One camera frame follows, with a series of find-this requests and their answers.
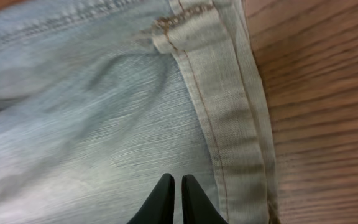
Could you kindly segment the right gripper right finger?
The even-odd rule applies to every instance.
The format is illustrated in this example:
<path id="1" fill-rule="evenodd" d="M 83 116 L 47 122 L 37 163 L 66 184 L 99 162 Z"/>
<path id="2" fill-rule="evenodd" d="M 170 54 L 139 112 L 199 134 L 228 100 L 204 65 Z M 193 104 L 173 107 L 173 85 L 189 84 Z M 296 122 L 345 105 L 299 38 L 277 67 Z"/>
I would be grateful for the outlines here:
<path id="1" fill-rule="evenodd" d="M 227 224 L 193 175 L 181 180 L 184 224 Z"/>

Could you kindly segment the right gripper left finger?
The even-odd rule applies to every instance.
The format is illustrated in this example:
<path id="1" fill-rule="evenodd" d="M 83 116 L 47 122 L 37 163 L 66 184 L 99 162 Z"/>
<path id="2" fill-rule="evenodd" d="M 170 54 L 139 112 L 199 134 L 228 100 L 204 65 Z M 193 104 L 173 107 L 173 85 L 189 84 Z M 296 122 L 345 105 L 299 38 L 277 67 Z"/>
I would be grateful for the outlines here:
<path id="1" fill-rule="evenodd" d="M 172 224 L 175 202 L 175 180 L 164 174 L 138 212 L 128 224 Z"/>

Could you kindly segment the light blue denim shorts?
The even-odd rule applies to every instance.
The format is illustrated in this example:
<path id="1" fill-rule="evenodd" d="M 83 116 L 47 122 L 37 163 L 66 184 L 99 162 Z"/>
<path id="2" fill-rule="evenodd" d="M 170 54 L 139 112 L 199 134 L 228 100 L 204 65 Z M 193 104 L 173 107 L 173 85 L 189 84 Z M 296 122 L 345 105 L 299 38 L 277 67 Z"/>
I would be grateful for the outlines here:
<path id="1" fill-rule="evenodd" d="M 191 182 L 202 223 L 278 223 L 269 109 L 241 1 L 0 11 L 0 223 L 127 223 Z"/>

